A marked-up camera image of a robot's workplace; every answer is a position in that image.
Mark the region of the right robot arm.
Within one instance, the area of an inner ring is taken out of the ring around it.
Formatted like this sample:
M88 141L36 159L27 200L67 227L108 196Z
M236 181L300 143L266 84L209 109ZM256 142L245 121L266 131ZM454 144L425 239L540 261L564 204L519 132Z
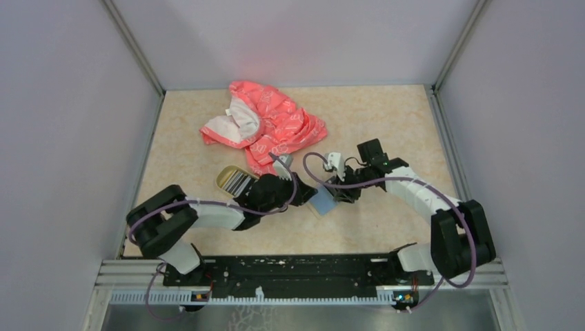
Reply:
M428 243L404 246L388 274L397 284L406 284L416 271L432 271L446 279L490 263L495 246L482 205L476 200L462 201L440 192L418 176L401 158L391 159L378 139L357 146L359 168L346 164L338 152L325 156L324 170L335 172L327 189L338 202L354 203L364 188L379 187L400 198L430 225Z

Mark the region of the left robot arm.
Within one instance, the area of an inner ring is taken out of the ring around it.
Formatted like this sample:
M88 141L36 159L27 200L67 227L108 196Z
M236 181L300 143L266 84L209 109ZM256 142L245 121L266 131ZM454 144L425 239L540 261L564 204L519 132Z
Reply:
M317 193L297 173L291 180L262 175L226 203L190 200L180 185L172 184L129 211L128 238L143 257L160 259L188 284L199 285L206 278L207 267L196 247L182 239L189 229L248 230L262 217L301 206Z

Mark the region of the gold card tin box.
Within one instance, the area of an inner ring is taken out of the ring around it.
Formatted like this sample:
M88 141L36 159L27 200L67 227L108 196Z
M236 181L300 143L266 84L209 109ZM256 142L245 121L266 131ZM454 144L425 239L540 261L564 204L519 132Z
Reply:
M228 165L217 175L216 186L230 197L239 197L249 191L258 177L236 165Z

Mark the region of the beige blue card holder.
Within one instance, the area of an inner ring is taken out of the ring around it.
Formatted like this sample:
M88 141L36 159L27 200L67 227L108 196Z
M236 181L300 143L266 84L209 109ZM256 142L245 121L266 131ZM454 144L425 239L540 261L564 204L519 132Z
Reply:
M309 206L317 217L324 217L338 206L338 202L333 199L333 195L326 187L320 185L317 187L316 195L309 199Z

